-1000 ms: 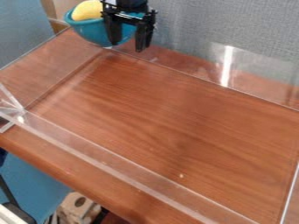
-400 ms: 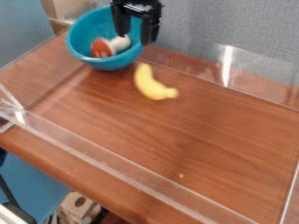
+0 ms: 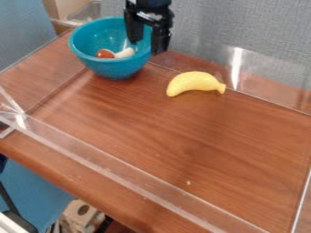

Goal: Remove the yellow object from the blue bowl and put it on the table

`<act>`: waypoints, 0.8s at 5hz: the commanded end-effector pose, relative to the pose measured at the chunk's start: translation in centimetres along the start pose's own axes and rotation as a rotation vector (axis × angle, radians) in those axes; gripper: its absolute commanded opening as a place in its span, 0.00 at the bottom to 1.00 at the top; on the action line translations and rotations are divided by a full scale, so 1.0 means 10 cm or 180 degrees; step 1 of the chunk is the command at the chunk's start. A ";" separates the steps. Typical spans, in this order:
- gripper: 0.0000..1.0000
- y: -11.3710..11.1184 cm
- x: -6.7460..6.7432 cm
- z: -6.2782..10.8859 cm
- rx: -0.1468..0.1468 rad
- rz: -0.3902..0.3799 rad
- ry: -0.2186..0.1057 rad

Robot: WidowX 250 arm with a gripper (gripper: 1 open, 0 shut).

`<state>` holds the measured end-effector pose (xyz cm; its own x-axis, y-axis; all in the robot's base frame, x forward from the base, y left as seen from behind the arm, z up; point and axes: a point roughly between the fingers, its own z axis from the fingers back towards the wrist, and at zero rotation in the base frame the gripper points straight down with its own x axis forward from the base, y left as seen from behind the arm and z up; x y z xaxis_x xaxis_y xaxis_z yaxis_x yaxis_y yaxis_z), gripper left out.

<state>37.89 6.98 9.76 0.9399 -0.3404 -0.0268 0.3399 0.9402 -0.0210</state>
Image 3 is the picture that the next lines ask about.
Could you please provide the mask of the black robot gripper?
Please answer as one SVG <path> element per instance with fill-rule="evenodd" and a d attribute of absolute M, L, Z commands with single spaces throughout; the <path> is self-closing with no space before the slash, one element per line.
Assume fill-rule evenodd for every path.
<path fill-rule="evenodd" d="M 171 0 L 126 0 L 124 20 L 128 41 L 136 44 L 143 39 L 143 25 L 152 27 L 152 54 L 169 50 L 174 13 Z"/>

